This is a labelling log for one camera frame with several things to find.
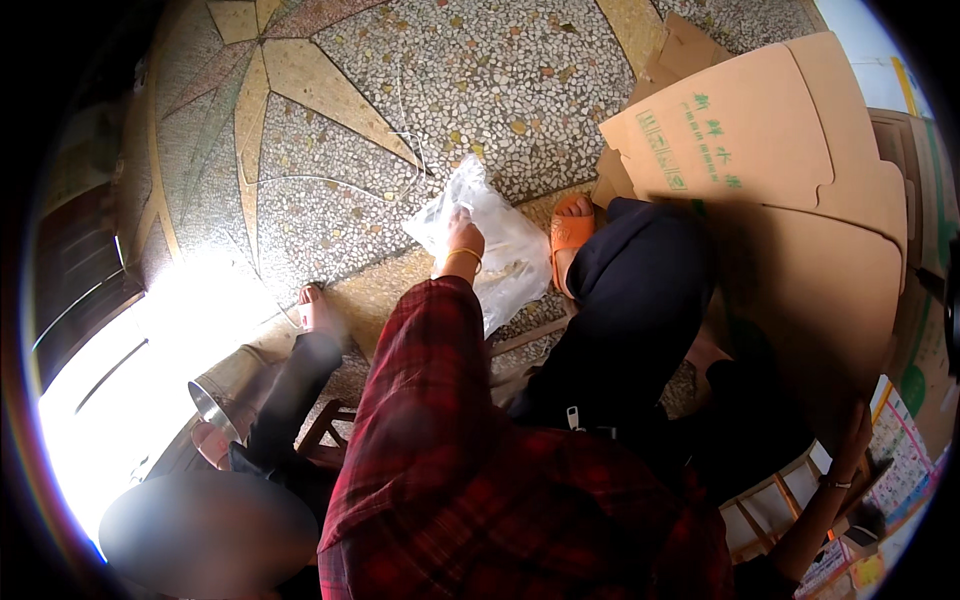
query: leg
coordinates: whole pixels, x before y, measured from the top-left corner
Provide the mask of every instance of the leg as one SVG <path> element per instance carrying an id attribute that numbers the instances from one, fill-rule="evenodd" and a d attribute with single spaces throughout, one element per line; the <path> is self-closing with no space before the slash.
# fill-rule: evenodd
<path id="1" fill-rule="evenodd" d="M 625 199 L 608 216 L 567 272 L 583 307 L 511 407 L 518 424 L 566 429 L 565 410 L 577 405 L 587 429 L 635 437 L 697 334 L 715 279 L 700 223 L 676 206 Z"/>
<path id="2" fill-rule="evenodd" d="M 291 458 L 303 421 L 341 364 L 340 348 L 330 335 L 321 331 L 299 335 L 251 426 L 247 447 L 230 446 L 233 470 L 245 470 L 243 462 L 269 470 L 277 462 Z M 243 462 L 236 462 L 238 452 Z"/>
<path id="3" fill-rule="evenodd" d="M 711 405 L 670 421 L 667 435 L 689 448 L 707 501 L 720 506 L 786 467 L 814 436 L 769 366 L 719 360 L 707 380 Z"/>
<path id="4" fill-rule="evenodd" d="M 277 375 L 251 426 L 247 446 L 231 443 L 228 456 L 232 470 L 268 478 L 296 494 L 323 525 L 337 473 L 297 454 L 294 441 L 343 357 L 319 288 L 300 290 L 300 312 L 306 317 L 306 331 L 297 337 Z"/>

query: wall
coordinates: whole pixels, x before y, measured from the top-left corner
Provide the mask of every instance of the wall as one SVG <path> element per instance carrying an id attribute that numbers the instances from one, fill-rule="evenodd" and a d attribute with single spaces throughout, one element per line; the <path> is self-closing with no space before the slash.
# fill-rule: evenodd
<path id="1" fill-rule="evenodd" d="M 868 107 L 910 112 L 892 58 L 904 66 L 917 116 L 933 117 L 903 53 L 861 0 L 816 0 L 817 9 L 847 53 Z"/>

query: terrazzo floor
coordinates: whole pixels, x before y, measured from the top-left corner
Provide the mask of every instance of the terrazzo floor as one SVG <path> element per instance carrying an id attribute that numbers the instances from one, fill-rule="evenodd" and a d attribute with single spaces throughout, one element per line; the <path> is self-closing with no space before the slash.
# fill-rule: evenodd
<path id="1" fill-rule="evenodd" d="M 285 323 L 297 289 L 323 283 L 356 345 L 326 399 L 355 405 L 390 310 L 432 264 L 400 224 L 473 152 L 546 229 L 562 194 L 589 191 L 597 125 L 670 10 L 735 53 L 814 31 L 800 0 L 176 0 L 125 131 L 124 254 L 148 293 L 184 266 L 229 270 L 262 292 L 254 323 Z M 198 310 L 216 303 L 204 293 Z M 564 314 L 552 291 L 492 341 Z"/>

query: black pants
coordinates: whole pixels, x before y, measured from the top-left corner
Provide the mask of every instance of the black pants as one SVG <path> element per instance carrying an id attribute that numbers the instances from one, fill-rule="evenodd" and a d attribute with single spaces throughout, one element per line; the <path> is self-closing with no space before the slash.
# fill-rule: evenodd
<path id="1" fill-rule="evenodd" d="M 813 436 L 769 366 L 732 361 L 706 373 L 710 408 L 667 419 L 658 400 L 706 314 L 717 249 L 671 204 L 617 198 L 607 216 L 566 276 L 581 310 L 509 414 L 520 425 L 566 429 L 566 409 L 577 406 L 581 426 L 615 427 L 667 485 L 693 465 L 708 499 L 722 504 L 786 466 Z"/>
<path id="2" fill-rule="evenodd" d="M 343 364 L 337 343 L 325 333 L 297 336 L 290 358 L 276 376 L 247 438 L 247 446 L 230 444 L 230 469 L 263 477 L 297 495 L 324 526 L 326 508 L 339 473 L 319 468 L 294 451 L 294 441 L 317 396 Z M 320 598 L 316 566 L 306 566 L 277 586 L 284 599 Z"/>

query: hand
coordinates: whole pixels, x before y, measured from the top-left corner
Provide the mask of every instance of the hand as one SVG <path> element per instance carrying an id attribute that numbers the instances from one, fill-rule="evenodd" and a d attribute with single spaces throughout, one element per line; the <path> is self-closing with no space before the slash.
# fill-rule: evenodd
<path id="1" fill-rule="evenodd" d="M 453 211 L 447 230 L 449 231 L 447 247 L 450 250 L 469 248 L 483 256 L 486 241 L 480 229 L 470 220 L 470 213 L 466 208 L 460 206 Z"/>
<path id="2" fill-rule="evenodd" d="M 856 466 L 874 436 L 874 427 L 870 423 L 870 407 L 858 400 L 851 412 L 850 423 L 836 458 L 830 465 L 829 478 L 837 483 L 846 483 L 853 479 Z"/>
<path id="3" fill-rule="evenodd" d="M 470 220 L 469 211 L 463 207 L 454 210 L 447 227 L 449 232 L 447 248 L 449 251 L 467 248 L 476 252 L 477 255 L 483 256 L 486 241 L 483 238 L 483 233 L 480 233 L 480 229 Z M 444 267 L 440 270 L 440 275 L 462 277 L 472 285 L 476 272 L 476 256 L 467 252 L 456 252 L 447 256 Z"/>

